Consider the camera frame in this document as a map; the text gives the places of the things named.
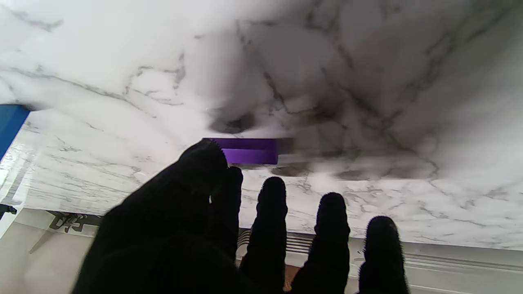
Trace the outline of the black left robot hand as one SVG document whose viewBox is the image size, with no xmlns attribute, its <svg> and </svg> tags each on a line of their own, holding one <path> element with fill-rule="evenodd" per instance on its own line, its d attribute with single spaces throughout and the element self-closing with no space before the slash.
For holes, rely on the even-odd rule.
<svg viewBox="0 0 523 294">
<path fill-rule="evenodd" d="M 243 174 L 202 139 L 103 216 L 72 294 L 285 294 L 286 186 L 265 180 L 247 252 L 235 264 Z M 308 258 L 289 294 L 343 294 L 349 233 L 342 195 L 319 204 Z M 410 294 L 396 224 L 370 220 L 359 294 Z"/>
</svg>

